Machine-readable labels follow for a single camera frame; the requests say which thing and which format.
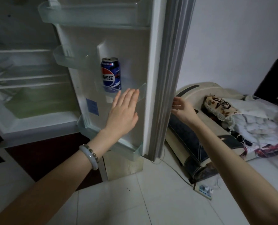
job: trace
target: can lid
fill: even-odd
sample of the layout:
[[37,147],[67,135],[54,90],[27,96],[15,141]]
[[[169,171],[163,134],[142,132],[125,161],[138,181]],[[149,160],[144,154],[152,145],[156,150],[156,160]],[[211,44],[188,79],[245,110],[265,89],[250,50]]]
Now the can lid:
[[113,62],[113,61],[118,61],[118,58],[116,58],[116,57],[104,57],[101,61]]

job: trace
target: person's left arm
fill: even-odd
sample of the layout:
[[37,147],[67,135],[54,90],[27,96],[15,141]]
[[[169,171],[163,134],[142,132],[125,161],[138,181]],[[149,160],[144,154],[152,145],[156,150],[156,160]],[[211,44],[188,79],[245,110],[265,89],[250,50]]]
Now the person's left arm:
[[[137,123],[139,90],[115,97],[106,127],[87,145],[101,158]],[[45,224],[62,207],[87,176],[92,166],[82,151],[49,172],[0,213],[0,224]]]

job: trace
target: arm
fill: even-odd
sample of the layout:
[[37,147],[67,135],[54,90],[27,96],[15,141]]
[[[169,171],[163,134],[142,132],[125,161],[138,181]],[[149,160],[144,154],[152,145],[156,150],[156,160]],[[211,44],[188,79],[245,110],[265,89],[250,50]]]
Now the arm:
[[248,163],[224,144],[195,113],[175,97],[172,113],[197,135],[227,188],[251,224],[278,224],[278,192]]
[[[139,90],[128,89],[119,96],[120,92],[113,101],[106,127],[87,144],[98,158],[137,123],[135,108]],[[88,158],[77,151],[5,208],[0,213],[0,224],[47,223],[75,192],[91,168]]]

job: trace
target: hand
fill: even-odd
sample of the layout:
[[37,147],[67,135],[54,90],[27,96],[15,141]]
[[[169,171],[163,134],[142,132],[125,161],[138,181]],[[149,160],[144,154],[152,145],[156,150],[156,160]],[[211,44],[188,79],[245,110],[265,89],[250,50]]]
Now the hand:
[[135,113],[135,108],[139,90],[128,89],[119,98],[120,94],[121,91],[117,93],[113,100],[112,109],[109,112],[106,127],[104,128],[116,141],[131,131],[138,121],[138,114],[137,112]]
[[189,126],[196,124],[200,120],[191,103],[185,101],[182,97],[174,97],[171,113]]

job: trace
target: bracelet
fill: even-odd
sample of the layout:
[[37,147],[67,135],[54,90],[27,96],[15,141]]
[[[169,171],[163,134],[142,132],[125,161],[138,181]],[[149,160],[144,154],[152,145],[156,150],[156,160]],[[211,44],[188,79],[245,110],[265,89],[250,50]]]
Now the bracelet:
[[86,155],[86,157],[92,164],[93,170],[97,170],[98,169],[98,164],[97,164],[98,158],[97,158],[96,154],[93,153],[93,150],[91,148],[89,148],[88,145],[85,145],[85,144],[81,145],[79,147],[79,150],[81,150]]

